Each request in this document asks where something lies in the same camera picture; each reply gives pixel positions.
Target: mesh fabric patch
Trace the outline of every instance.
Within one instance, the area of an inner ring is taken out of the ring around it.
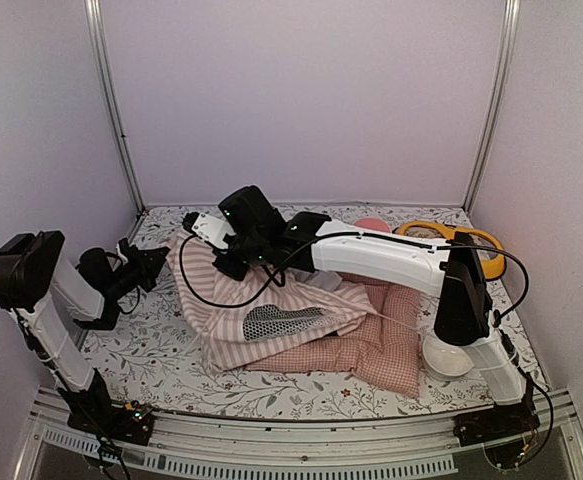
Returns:
[[[305,330],[332,325],[338,320],[328,310],[308,307],[302,310],[281,310],[277,305],[260,305],[244,319],[246,341],[295,335]]]

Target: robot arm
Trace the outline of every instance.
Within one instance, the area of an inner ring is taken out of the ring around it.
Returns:
[[[128,261],[114,271],[102,249],[85,252],[74,268],[63,245],[58,231],[20,234],[5,244],[0,249],[0,307],[62,385],[58,390],[71,409],[70,427],[146,445],[153,425],[150,407],[113,405],[104,380],[71,340],[52,293],[69,303],[76,323],[111,330],[120,313],[118,299],[138,285],[150,290],[168,249],[142,251],[123,240]]]
[[[235,280],[242,280],[250,265],[266,262],[279,269],[364,275],[439,297],[436,335],[467,353],[496,404],[491,417],[477,420],[477,429],[475,415],[456,417],[461,441],[482,442],[497,438],[495,431],[520,433],[538,423],[529,383],[514,364],[515,348],[497,328],[475,250],[450,249],[444,239],[418,241],[366,230],[313,212],[286,222],[255,186],[238,190],[219,207],[223,219],[190,213],[183,224],[214,249],[216,268]],[[474,245],[464,233],[456,233],[453,243]]]

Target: white wall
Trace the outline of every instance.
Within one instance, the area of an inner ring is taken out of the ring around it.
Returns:
[[[506,89],[473,219],[528,265],[524,325],[583,423],[583,2],[523,2]]]
[[[0,0],[0,246],[61,229],[75,259],[112,246],[132,220],[83,2]],[[0,480],[42,376],[0,311]]]
[[[504,1],[102,3],[147,203],[462,203]]]

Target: black cable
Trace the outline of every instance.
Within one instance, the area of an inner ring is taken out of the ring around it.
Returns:
[[[206,298],[201,297],[200,294],[193,289],[193,286],[189,282],[189,279],[187,278],[187,274],[184,271],[184,265],[182,264],[182,253],[184,252],[184,247],[186,246],[186,244],[189,243],[194,238],[197,238],[195,235],[191,235],[191,236],[187,237],[182,242],[182,245],[180,246],[180,253],[178,255],[178,259],[180,261],[180,273],[182,274],[182,279],[184,280],[184,283],[186,284],[189,291],[193,294],[193,296],[195,298],[200,300],[205,305],[209,305],[211,307],[216,307],[216,308],[242,308],[242,307],[246,307],[247,305],[255,302],[258,299],[258,297],[260,297],[260,295],[262,295],[264,293],[264,291],[269,287],[269,285],[271,285],[271,283],[273,282],[273,279],[276,277],[276,275],[278,275],[280,272],[285,270],[288,267],[291,260],[293,260],[293,258],[295,258],[297,255],[302,253],[305,249],[307,249],[308,247],[310,247],[314,243],[316,243],[320,240],[325,240],[327,238],[359,237],[359,236],[360,236],[360,233],[358,233],[358,232],[335,232],[335,233],[329,233],[329,234],[323,235],[321,237],[316,237],[312,240],[309,240],[308,242],[306,242],[306,243],[302,244],[300,247],[298,247],[294,252],[290,253],[289,256],[284,259],[284,261],[280,264],[280,266],[277,267],[273,271],[271,276],[269,276],[269,278],[262,284],[262,287],[260,287],[260,290],[258,290],[255,293],[255,295],[253,295],[253,297],[251,297],[248,300],[245,300],[244,302],[235,303],[232,305],[224,305],[221,303],[211,302],[211,301],[207,300]]]
[[[361,237],[361,236],[378,238],[380,240],[385,240],[385,241],[389,241],[389,242],[393,242],[393,243],[399,243],[402,245],[409,245],[412,247],[423,248],[423,249],[427,249],[427,250],[432,250],[434,248],[433,245],[430,245],[427,243],[413,242],[410,240],[403,240],[402,238],[397,238],[397,237],[387,237],[385,235],[381,235],[381,234],[377,234],[377,233],[373,233],[373,232],[363,232],[363,233],[361,233],[361,232],[334,232],[334,233],[328,233],[326,235],[322,235],[321,237],[316,237],[316,238],[309,240],[308,242],[302,244],[293,253],[289,254],[289,256],[280,264],[280,266],[273,271],[273,273],[269,276],[269,279],[264,282],[264,284],[262,285],[260,290],[258,290],[255,293],[255,295],[253,295],[253,297],[251,297],[248,300],[245,300],[244,302],[233,304],[233,305],[224,305],[224,304],[220,304],[220,303],[211,302],[211,301],[201,297],[198,294],[198,292],[196,292],[193,289],[193,287],[191,286],[191,283],[189,282],[189,279],[187,278],[187,275],[184,271],[184,265],[182,264],[182,253],[184,252],[185,245],[189,241],[191,241],[192,239],[196,238],[195,235],[191,235],[191,236],[187,237],[182,242],[182,245],[180,246],[180,253],[178,256],[179,263],[180,263],[180,273],[182,274],[182,278],[184,280],[184,283],[186,284],[189,291],[193,294],[193,296],[195,298],[200,300],[202,303],[209,305],[211,307],[216,307],[216,308],[242,308],[242,307],[245,307],[245,306],[253,303],[255,300],[257,300],[258,297],[260,295],[262,295],[262,293],[264,293],[264,291],[267,289],[267,287],[273,282],[273,278],[276,275],[278,275],[279,273],[283,272],[288,267],[290,261],[295,256],[302,253],[309,246],[313,245],[314,243],[319,242],[320,240],[326,240],[327,238]],[[505,250],[501,250],[499,248],[487,247],[487,246],[482,246],[482,245],[442,245],[442,246],[437,247],[437,249],[438,250],[469,249],[469,250],[482,250],[482,251],[486,251],[486,252],[493,252],[493,253],[504,255],[505,257],[513,260],[513,262],[515,262],[516,265],[518,265],[520,267],[520,270],[522,271],[522,275],[524,276],[524,289],[522,291],[522,294],[520,295],[520,298],[518,298],[518,300],[516,300],[509,308],[507,308],[504,312],[502,312],[502,314],[500,314],[501,319],[504,318],[509,313],[511,313],[513,310],[515,310],[518,306],[520,306],[520,304],[524,301],[527,294],[529,293],[529,273],[527,272],[527,269],[524,266],[524,264],[522,263],[522,261],[520,261],[520,259],[518,259],[518,257],[513,255],[512,253],[509,253]]]
[[[278,287],[278,288],[282,288],[286,285],[287,283],[287,279],[286,276],[284,275],[284,272],[280,272],[280,280],[278,280],[277,278],[275,278],[271,272],[269,271],[269,269],[267,268],[266,265],[262,265],[262,270],[264,270],[264,273],[267,274],[267,277],[269,277],[271,279],[271,281],[273,282],[273,284]]]
[[[493,252],[493,253],[497,253],[500,255],[504,255],[505,257],[513,260],[515,262],[515,264],[518,267],[520,267],[520,270],[522,271],[522,275],[524,276],[524,288],[522,290],[522,294],[520,295],[520,298],[518,298],[515,302],[513,302],[513,304],[509,308],[507,308],[504,312],[502,312],[502,314],[500,314],[500,318],[504,318],[505,316],[507,316],[509,313],[511,313],[513,310],[515,310],[516,308],[518,308],[520,306],[520,304],[524,301],[527,294],[529,293],[529,272],[527,272],[526,267],[524,266],[524,264],[522,263],[522,261],[518,257],[516,257],[512,253],[509,253],[505,250],[501,250],[501,249],[495,248],[495,247],[482,246],[482,245],[443,245],[441,247],[438,247],[438,250],[458,250],[458,249],[482,250],[485,252]]]
[[[60,383],[62,383],[62,386],[66,389],[66,391],[70,392],[71,389],[69,388],[69,384],[62,377],[62,375],[58,372],[57,368],[53,369],[53,373],[55,373],[56,378],[60,380]],[[100,426],[100,424],[93,419],[93,417],[89,414],[87,409],[84,408],[80,402],[76,401],[76,404],[78,405],[80,410],[82,410],[82,413],[84,413],[84,416],[87,417],[87,420],[89,420],[89,422],[91,422],[91,424],[95,427],[95,429],[100,432],[100,434],[96,434],[96,436],[95,436],[97,438],[98,442],[100,443],[100,448],[98,449],[98,456],[100,457],[100,462],[104,462],[104,459],[102,457],[103,451],[105,453],[108,453],[108,454],[116,457],[118,459],[118,461],[120,462],[120,466],[122,467],[122,471],[124,472],[124,477],[126,478],[126,480],[131,480],[131,474],[129,473],[129,469],[127,468],[126,464],[124,463],[124,460],[122,459],[122,449],[120,447],[118,447],[113,442],[113,440],[111,440],[111,437],[109,436],[109,434],[107,432],[105,432],[104,429]],[[105,445],[105,443],[102,441],[102,437],[104,437],[104,439],[108,442],[108,445]],[[104,473],[106,475],[106,477],[109,480],[116,480],[114,477],[112,477],[109,474],[109,472],[106,471],[106,469],[103,468],[101,471],[102,471],[102,473]]]
[[[135,309],[138,308],[139,305],[140,305],[140,287],[136,286],[135,287],[135,305],[133,306],[133,308],[131,310],[122,310],[122,307],[120,307],[119,304],[118,304],[118,307],[120,307],[120,312],[123,313],[124,315],[131,315],[133,312],[135,312]]]
[[[542,449],[544,449],[546,444],[549,443],[549,438],[551,437],[551,432],[553,431],[553,422],[555,420],[555,412],[553,409],[553,402],[551,401],[551,397],[549,396],[547,391],[544,390],[542,387],[540,387],[540,385],[538,385],[533,380],[531,375],[529,373],[525,372],[524,370],[522,370],[522,368],[518,367],[518,372],[520,372],[520,374],[524,378],[526,378],[529,382],[531,382],[531,385],[533,385],[533,388],[535,388],[538,392],[540,392],[542,394],[542,396],[546,399],[547,403],[549,404],[549,428],[547,429],[547,434],[545,435],[544,440],[542,441],[540,446],[538,448],[536,448],[531,455],[524,457],[524,459],[522,460],[522,463],[520,463],[520,465],[519,465],[519,466],[522,466],[522,465],[526,465],[531,460],[533,460],[535,457],[537,457],[540,454],[540,452],[542,451]]]

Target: floral surface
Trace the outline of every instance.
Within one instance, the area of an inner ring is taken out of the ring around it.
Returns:
[[[363,217],[382,218],[392,228],[412,220],[470,226],[466,215],[454,208],[355,206],[279,207],[285,218],[312,210],[353,223]],[[193,208],[157,207],[145,216],[134,243],[152,248],[181,228],[184,214]],[[219,215],[215,207],[196,207]],[[489,291],[495,306],[510,304],[500,281]],[[122,307],[136,303],[135,293]],[[437,299],[423,296],[419,328],[432,330]],[[521,355],[522,367],[544,383],[544,378],[515,313],[503,321]],[[102,373],[111,394],[118,400],[137,399],[156,407],[207,414],[285,418],[345,419],[378,418],[446,412],[486,405],[489,391],[475,370],[453,382],[441,382],[420,370],[420,398],[387,392],[345,373],[280,374],[237,369],[220,374],[210,371],[199,345],[191,345],[193,330],[182,316],[175,281],[167,266],[157,287],[141,292],[138,307],[124,315],[111,332],[89,332],[82,351]]]

